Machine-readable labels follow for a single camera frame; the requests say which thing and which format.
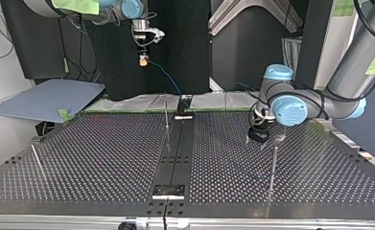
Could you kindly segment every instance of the metal rod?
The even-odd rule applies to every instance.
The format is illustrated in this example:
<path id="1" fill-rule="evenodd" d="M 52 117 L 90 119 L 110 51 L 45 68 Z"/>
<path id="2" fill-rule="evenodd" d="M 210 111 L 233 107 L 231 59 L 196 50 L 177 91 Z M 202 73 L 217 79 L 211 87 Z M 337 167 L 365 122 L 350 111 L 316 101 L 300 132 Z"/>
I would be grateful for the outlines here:
<path id="1" fill-rule="evenodd" d="M 169 117 L 167 111 L 167 96 L 164 96 L 164 114 L 166 116 L 166 128 L 169 128 Z"/>
<path id="2" fill-rule="evenodd" d="M 273 150 L 273 161 L 271 162 L 271 176 L 270 176 L 270 186 L 269 192 L 273 192 L 273 184 L 274 184 L 274 175 L 276 174 L 276 163 L 277 163 L 277 152 L 279 151 L 279 147 L 275 146 Z"/>
<path id="3" fill-rule="evenodd" d="M 37 151 L 36 151 L 36 149 L 35 149 L 35 145 L 31 145 L 31 147 L 32 147 L 32 151 L 33 151 L 34 154 L 35 154 L 35 160 L 37 161 L 37 164 L 38 164 L 38 166 L 40 167 L 41 173 L 43 174 L 44 180 L 47 181 L 47 180 L 46 180 L 46 173 L 45 173 L 44 170 L 43 170 L 43 166 L 42 166 L 42 163 L 41 163 L 41 161 L 40 161 L 40 158 L 38 157 Z"/>

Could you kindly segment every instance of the robot end effector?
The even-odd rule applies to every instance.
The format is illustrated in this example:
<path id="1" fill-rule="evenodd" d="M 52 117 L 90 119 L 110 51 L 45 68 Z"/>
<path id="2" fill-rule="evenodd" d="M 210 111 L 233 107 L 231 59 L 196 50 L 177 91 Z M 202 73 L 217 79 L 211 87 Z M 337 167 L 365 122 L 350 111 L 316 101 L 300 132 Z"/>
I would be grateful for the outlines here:
<path id="1" fill-rule="evenodd" d="M 95 25 L 132 20 L 131 33 L 138 46 L 139 64 L 147 66 L 149 63 L 149 46 L 158 43 L 165 34 L 157 28 L 150 27 L 150 20 L 157 16 L 149 12 L 148 0 L 99 0 L 100 13 L 98 15 L 82 14 L 82 19 L 90 20 Z M 48 0 L 24 0 L 34 12 L 52 18 L 62 18 L 66 15 L 76 15 L 75 11 L 56 9 Z"/>

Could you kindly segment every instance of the metal frame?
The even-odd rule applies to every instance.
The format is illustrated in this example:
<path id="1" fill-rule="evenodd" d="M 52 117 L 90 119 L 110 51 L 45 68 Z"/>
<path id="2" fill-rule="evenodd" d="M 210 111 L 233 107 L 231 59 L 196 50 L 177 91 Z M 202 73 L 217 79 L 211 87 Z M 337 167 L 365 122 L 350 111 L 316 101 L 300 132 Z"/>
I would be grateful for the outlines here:
<path id="1" fill-rule="evenodd" d="M 194 126 L 198 116 L 199 114 L 195 113 L 192 120 L 173 121 L 174 135 L 170 136 L 169 146 L 162 151 L 161 157 L 166 157 L 166 159 L 163 159 L 164 163 L 160 162 L 157 167 L 151 190 L 157 184 L 189 185 L 193 160 Z M 324 129 L 321 135 L 324 134 L 337 148 L 343 150 L 344 154 L 350 154 L 352 158 L 359 159 L 360 156 L 355 151 L 327 129 Z M 29 153 L 30 150 L 27 149 L 16 156 Z M 360 164 L 365 172 L 375 177 L 375 167 L 361 161 L 361 163 L 354 164 Z M 4 171 L 5 167 L 5 165 L 1 166 L 0 172 Z M 353 219 L 353 217 L 375 219 L 371 216 L 375 213 L 375 207 L 354 209 L 353 212 L 349 212 L 349 207 L 336 207 L 335 212 L 332 212 L 332 208 L 321 206 L 198 206 L 189 202 L 188 194 L 185 195 L 184 200 L 149 199 L 143 208 L 137 206 L 140 210 L 135 210 L 135 207 L 131 207 L 132 205 L 119 207 L 118 205 L 90 205 L 89 203 L 28 204 L 11 200 L 2 204 L 6 205 L 3 206 L 5 209 L 1 212 L 4 215 L 0 213 L 0 228 L 2 229 L 116 229 L 121 222 L 135 222 L 138 229 L 163 229 L 163 219 L 166 220 L 169 229 L 208 229 L 210 227 L 217 229 L 249 227 L 253 229 L 375 229 L 375 221 L 343 220 Z M 228 211 L 230 215 L 226 216 L 225 211 Z M 21 215 L 8 215 L 10 212 Z M 254 217 L 245 216 L 242 213 L 261 215 Z"/>
<path id="2" fill-rule="evenodd" d="M 139 230 L 163 229 L 162 218 L 2 216 L 0 229 L 117 229 L 122 222 Z M 375 229 L 375 221 L 329 219 L 167 218 L 168 229 Z"/>
<path id="3" fill-rule="evenodd" d="M 294 33 L 303 21 L 295 10 L 287 14 L 289 0 L 225 0 L 209 21 L 211 35 L 217 35 L 240 12 L 249 7 L 262 7 L 270 12 L 282 25 Z"/>

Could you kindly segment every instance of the black cable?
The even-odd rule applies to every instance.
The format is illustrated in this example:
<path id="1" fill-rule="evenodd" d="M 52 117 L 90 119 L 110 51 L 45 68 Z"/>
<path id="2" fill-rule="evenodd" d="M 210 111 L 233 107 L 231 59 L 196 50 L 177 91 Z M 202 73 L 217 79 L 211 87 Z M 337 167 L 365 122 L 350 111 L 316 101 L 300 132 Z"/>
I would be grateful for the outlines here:
<path id="1" fill-rule="evenodd" d="M 95 60 L 95 63 L 94 63 L 94 70 L 93 71 L 87 71 L 85 69 L 85 67 L 82 65 L 82 35 L 83 33 L 80 33 L 80 50 L 79 50 L 79 63 L 80 63 L 80 67 L 81 69 L 86 73 L 86 74 L 95 74 L 95 72 L 97 72 L 97 69 L 98 69 L 98 65 L 97 65 L 97 59 Z"/>
<path id="2" fill-rule="evenodd" d="M 0 59 L 6 58 L 7 56 L 9 56 L 12 53 L 13 48 L 14 48 L 14 45 L 11 46 L 11 49 L 6 54 L 4 54 L 3 56 L 0 56 Z"/>
<path id="3" fill-rule="evenodd" d="M 318 102 L 314 101 L 313 99 L 311 99 L 310 97 L 306 96 L 306 95 L 303 95 L 303 94 L 300 94 L 300 93 L 297 93 L 297 92 L 292 92 L 292 91 L 288 91 L 288 92 L 280 92 L 280 93 L 277 93 L 273 96 L 271 96 L 268 100 L 268 105 L 270 107 L 270 102 L 273 101 L 273 99 L 277 98 L 277 97 L 280 97 L 280 96 L 284 96 L 284 95 L 293 95 L 293 96 L 298 96 L 298 97 L 302 97 L 308 101 L 310 101 L 311 103 L 313 103 L 316 107 L 318 107 L 320 109 L 320 111 L 324 114 L 325 116 L 325 120 L 328 120 L 330 119 L 330 117 L 328 116 L 328 113 L 327 111 L 325 111 L 324 107 L 321 106 L 321 104 L 319 104 Z"/>
<path id="4" fill-rule="evenodd" d="M 358 17 L 360 18 L 363 25 L 375 37 L 375 30 L 373 30 L 373 28 L 367 22 L 366 17 L 363 14 L 363 10 L 361 9 L 361 6 L 358 0 L 354 0 L 354 6 L 355 6 L 355 9 L 357 10 Z"/>
<path id="5" fill-rule="evenodd" d="M 375 90 L 375 81 L 373 82 L 372 86 L 370 87 L 370 89 L 365 93 L 363 94 L 361 97 L 359 98 L 356 98 L 356 99 L 348 99 L 348 98 L 344 98 L 336 93 L 334 93 L 333 91 L 330 90 L 330 88 L 326 88 L 327 92 L 330 93 L 331 95 L 323 95 L 320 91 L 318 90 L 315 90 L 307 85 L 303 85 L 305 89 L 308 89 L 310 91 L 313 91 L 313 92 L 316 92 L 318 93 L 321 97 L 325 97 L 327 99 L 330 99 L 331 101 L 335 101 L 335 102 L 342 102 L 342 103 L 354 103 L 354 102 L 359 102 L 360 100 L 362 99 L 365 99 L 366 97 L 368 97 L 370 94 L 372 94 L 372 92 Z"/>
<path id="6" fill-rule="evenodd" d="M 250 93 L 250 91 L 249 90 L 247 90 L 246 91 L 247 92 L 247 94 L 250 96 L 250 97 L 252 97 L 252 98 L 254 98 L 254 99 L 257 99 L 257 100 L 259 100 L 259 97 L 258 96 L 256 96 L 256 95 L 254 95 L 254 94 L 252 94 L 252 93 Z"/>

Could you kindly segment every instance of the vertical metal post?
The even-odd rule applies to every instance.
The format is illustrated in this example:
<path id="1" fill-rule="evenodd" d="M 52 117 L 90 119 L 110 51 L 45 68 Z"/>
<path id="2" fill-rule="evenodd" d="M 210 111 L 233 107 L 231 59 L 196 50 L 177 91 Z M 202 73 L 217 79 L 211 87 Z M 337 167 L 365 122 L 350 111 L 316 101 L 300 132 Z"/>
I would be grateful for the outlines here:
<path id="1" fill-rule="evenodd" d="M 276 174 L 276 163 L 277 163 L 277 152 L 279 151 L 279 147 L 275 146 L 273 149 L 273 161 L 271 162 L 271 175 L 270 175 L 270 186 L 269 192 L 273 192 L 273 185 L 274 185 L 274 175 Z"/>
<path id="2" fill-rule="evenodd" d="M 375 30 L 375 5 L 366 19 Z M 327 89 L 344 98 L 359 98 L 375 79 L 375 75 L 366 74 L 374 58 L 375 37 L 361 26 Z"/>

